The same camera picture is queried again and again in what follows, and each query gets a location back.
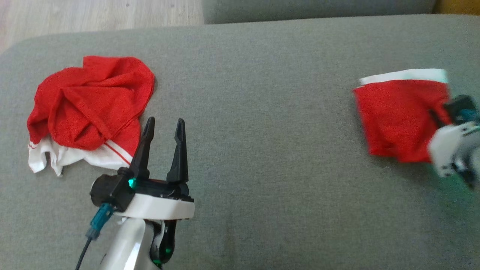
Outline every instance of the red cloth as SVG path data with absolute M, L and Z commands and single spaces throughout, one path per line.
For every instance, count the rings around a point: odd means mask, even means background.
M 449 100 L 446 84 L 392 80 L 353 92 L 370 154 L 397 157 L 400 162 L 430 162 L 427 146 L 438 126 L 429 110 L 450 123 L 443 109 Z
M 133 156 L 153 87 L 154 74 L 137 58 L 86 56 L 83 68 L 66 68 L 38 86 L 30 141 L 50 134 L 59 145 L 95 150 L 113 140 Z

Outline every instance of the folded red cloth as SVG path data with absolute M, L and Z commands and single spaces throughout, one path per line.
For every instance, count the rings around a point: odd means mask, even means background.
M 430 162 L 427 146 L 437 124 L 433 110 L 450 123 L 443 104 L 447 84 L 427 80 L 391 80 L 354 90 L 369 152 L 400 162 Z
M 134 57 L 84 57 L 46 78 L 28 117 L 30 141 L 51 135 L 59 145 L 95 150 L 107 140 L 131 155 L 140 138 L 139 116 L 153 93 L 154 74 Z

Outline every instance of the gray cushion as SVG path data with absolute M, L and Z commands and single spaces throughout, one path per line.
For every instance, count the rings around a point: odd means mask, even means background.
M 1 269 L 73 269 L 96 212 L 78 162 L 27 166 L 36 86 L 84 55 L 136 56 L 157 76 L 151 176 L 186 121 L 195 217 L 168 269 L 479 269 L 480 204 L 425 164 L 367 154 L 358 78 L 444 68 L 480 101 L 480 17 L 409 15 L 39 37 L 0 57 Z M 86 254 L 96 269 L 118 225 Z
M 435 0 L 203 0 L 207 24 L 431 13 Z

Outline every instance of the light wood floor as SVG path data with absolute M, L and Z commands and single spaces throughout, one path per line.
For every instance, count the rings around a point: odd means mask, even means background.
M 0 53 L 47 34 L 201 24 L 201 0 L 0 0 Z

